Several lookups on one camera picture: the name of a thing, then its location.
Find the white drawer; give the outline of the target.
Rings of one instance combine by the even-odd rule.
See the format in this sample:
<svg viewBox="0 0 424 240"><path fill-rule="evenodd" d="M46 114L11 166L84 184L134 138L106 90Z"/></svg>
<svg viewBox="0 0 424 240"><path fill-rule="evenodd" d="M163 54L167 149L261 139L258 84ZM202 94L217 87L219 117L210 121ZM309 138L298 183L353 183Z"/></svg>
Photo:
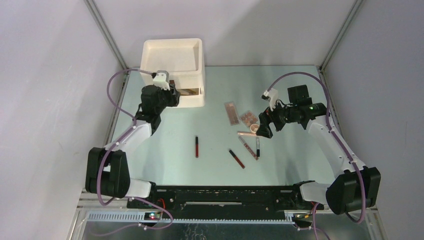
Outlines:
<svg viewBox="0 0 424 240"><path fill-rule="evenodd" d="M175 108L198 108L205 105L205 93L202 88L199 88L200 95L180 95L179 105Z"/></svg>

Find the white drawer organizer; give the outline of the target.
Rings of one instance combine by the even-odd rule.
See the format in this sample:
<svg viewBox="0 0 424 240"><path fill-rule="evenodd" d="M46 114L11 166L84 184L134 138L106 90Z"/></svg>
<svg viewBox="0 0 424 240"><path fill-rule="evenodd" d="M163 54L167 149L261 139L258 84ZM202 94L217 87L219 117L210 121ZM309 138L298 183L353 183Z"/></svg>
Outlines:
<svg viewBox="0 0 424 240"><path fill-rule="evenodd" d="M152 73L167 71L176 89L202 88L205 95L204 51L199 38L146 40L140 69Z"/></svg>

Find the red lip gloss black cap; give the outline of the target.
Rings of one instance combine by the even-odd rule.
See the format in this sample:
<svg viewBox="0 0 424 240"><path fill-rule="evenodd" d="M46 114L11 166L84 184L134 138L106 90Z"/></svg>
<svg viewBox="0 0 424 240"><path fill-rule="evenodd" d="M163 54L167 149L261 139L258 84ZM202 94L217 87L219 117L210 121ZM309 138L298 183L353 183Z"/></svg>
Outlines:
<svg viewBox="0 0 424 240"><path fill-rule="evenodd" d="M199 137L195 136L195 157L199 158Z"/></svg>

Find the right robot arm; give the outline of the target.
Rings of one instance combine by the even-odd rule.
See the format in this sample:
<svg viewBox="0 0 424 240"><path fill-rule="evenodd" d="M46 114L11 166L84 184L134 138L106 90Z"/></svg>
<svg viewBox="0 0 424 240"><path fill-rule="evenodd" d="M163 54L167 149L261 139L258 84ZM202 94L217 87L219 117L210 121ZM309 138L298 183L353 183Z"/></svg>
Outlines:
<svg viewBox="0 0 424 240"><path fill-rule="evenodd" d="M281 131L286 124L300 124L319 145L334 174L332 184L305 181L299 190L291 194L291 204L304 209L310 202L327 205L336 215L342 215L376 205L381 173L376 167L367 167L347 146L328 116L323 103L314 103L306 85L287 90L289 104L283 104L274 88L266 90L262 99L269 106L259 114L257 136L272 138L275 130Z"/></svg>

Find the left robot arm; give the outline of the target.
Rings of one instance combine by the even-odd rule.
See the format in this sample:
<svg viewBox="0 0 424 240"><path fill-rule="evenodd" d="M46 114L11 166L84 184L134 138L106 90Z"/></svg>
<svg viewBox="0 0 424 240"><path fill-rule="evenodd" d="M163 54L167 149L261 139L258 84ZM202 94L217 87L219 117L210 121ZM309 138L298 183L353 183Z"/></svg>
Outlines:
<svg viewBox="0 0 424 240"><path fill-rule="evenodd" d="M138 197L145 208L153 208L158 194L152 191L153 182L130 176L128 161L135 158L135 150L159 128L161 113L176 107L181 94L173 83L169 89L147 85L141 90L141 103L127 130L104 147L93 147L87 158L85 189L113 198Z"/></svg>

